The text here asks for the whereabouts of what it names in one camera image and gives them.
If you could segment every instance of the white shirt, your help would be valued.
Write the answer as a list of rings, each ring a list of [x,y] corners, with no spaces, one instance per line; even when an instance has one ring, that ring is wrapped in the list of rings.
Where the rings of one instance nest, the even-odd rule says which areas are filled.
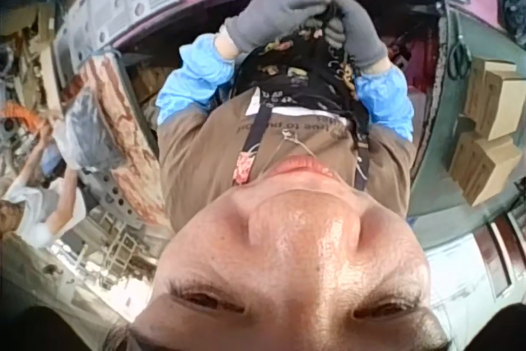
[[[58,231],[52,234],[45,220],[57,209],[58,197],[62,191],[63,178],[57,178],[49,189],[27,187],[17,178],[9,187],[3,200],[11,203],[25,202],[22,221],[15,233],[32,247],[48,247],[69,229],[81,222],[86,215],[85,202],[81,190],[76,189],[72,218]]]

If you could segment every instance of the table surface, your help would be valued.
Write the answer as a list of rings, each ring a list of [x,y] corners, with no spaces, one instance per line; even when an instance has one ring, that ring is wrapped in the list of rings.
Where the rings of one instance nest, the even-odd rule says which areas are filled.
[[[474,57],[497,58],[515,62],[518,72],[526,76],[525,51],[501,32],[461,12],[452,12],[459,15],[464,30],[464,41]],[[453,34],[450,30],[448,50],[455,43]],[[422,165],[413,182],[409,205],[411,216],[426,215],[456,206],[467,206],[462,197],[461,189],[447,172],[459,134],[474,129],[474,122],[462,116],[466,94],[466,80],[452,81],[447,75],[445,76],[435,126]],[[524,148],[524,133],[524,122],[520,122],[519,130],[514,134],[514,142],[522,149]],[[519,179],[526,175],[523,164],[524,162],[515,170],[513,179]],[[487,213],[488,208],[491,209],[497,201],[498,198],[474,208],[469,207],[464,214]]]

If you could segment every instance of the blue arm sleeve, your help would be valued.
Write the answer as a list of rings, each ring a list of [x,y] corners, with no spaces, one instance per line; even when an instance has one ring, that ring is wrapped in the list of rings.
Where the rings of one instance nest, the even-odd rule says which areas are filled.
[[[208,111],[210,99],[218,86],[232,78],[234,61],[220,57],[214,46],[214,37],[212,34],[201,35],[192,44],[179,49],[182,67],[168,76],[155,102],[159,107],[158,125],[190,104]]]
[[[379,75],[356,79],[356,93],[369,111],[371,123],[397,132],[413,141],[414,108],[408,97],[408,83],[396,66]]]

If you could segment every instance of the nose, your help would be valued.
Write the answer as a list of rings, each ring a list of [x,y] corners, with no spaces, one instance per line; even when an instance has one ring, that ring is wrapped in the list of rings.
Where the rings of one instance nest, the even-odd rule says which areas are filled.
[[[348,202],[323,192],[286,192],[249,216],[251,250],[264,262],[261,275],[273,284],[278,304],[303,300],[302,316],[316,318],[303,325],[316,325],[317,332],[335,315],[339,284],[348,285],[348,263],[358,249],[360,228],[359,215]],[[295,306],[293,314],[299,309]]]

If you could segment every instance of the brown shirt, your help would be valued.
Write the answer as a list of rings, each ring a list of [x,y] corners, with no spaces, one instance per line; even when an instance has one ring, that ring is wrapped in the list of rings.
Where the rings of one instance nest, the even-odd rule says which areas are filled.
[[[196,108],[185,109],[159,127],[161,187],[176,232],[232,186],[236,161],[254,120],[254,116],[245,115],[253,92],[229,100],[209,116]],[[349,185],[354,184],[354,143],[340,121],[275,113],[263,136],[251,179],[287,156],[307,153],[300,145],[284,141],[284,129],[296,132],[321,162]],[[366,192],[403,217],[408,209],[409,171],[415,152],[413,143],[397,133],[371,126]]]

